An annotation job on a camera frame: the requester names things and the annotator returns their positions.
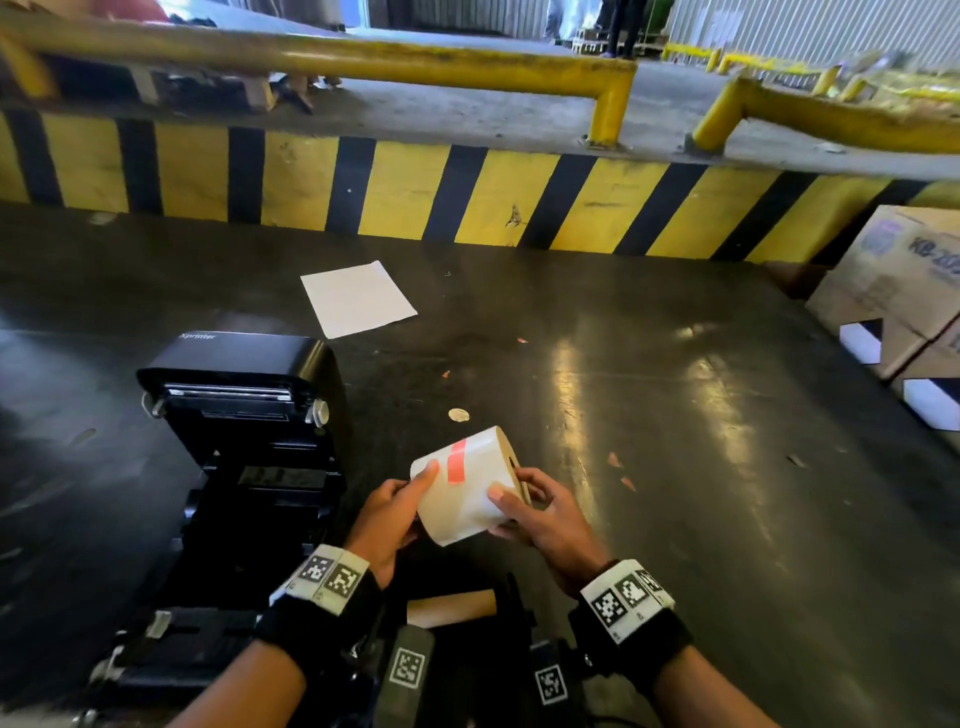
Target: wristband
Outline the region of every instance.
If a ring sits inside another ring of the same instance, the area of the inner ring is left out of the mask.
[[[370,629],[382,594],[369,566],[320,545],[277,590],[254,635],[286,652],[309,681]]]
[[[666,665],[693,638],[673,598],[634,559],[620,561],[580,592],[570,625],[577,644],[604,674],[618,672],[649,693]]]

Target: open printer lid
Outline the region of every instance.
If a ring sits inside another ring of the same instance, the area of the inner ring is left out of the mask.
[[[180,334],[136,373],[144,406],[205,469],[215,460],[342,471],[350,426],[333,351],[306,336]]]

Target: white marker band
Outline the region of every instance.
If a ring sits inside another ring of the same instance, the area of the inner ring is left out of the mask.
[[[282,588],[297,599],[312,601],[339,617],[370,564],[336,546],[320,544]]]
[[[672,609],[675,603],[636,559],[617,562],[580,594],[617,644],[660,610]]]

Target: white metal wall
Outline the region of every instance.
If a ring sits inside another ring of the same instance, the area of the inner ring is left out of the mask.
[[[676,0],[667,32],[675,43],[791,61],[879,49],[960,66],[960,0]]]
[[[542,38],[549,0],[412,0],[418,25]]]

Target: shiny floor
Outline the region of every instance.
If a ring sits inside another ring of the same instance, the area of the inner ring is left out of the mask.
[[[783,725],[960,724],[956,456],[760,269],[87,219],[0,206],[0,702],[74,694],[176,533],[196,468],[134,370],[185,330],[319,335],[299,276],[379,259],[419,316],[333,342],[348,512],[500,425]],[[484,535],[444,561],[476,576],[434,592],[512,570],[568,635],[535,552]],[[654,724],[622,681],[588,695]]]

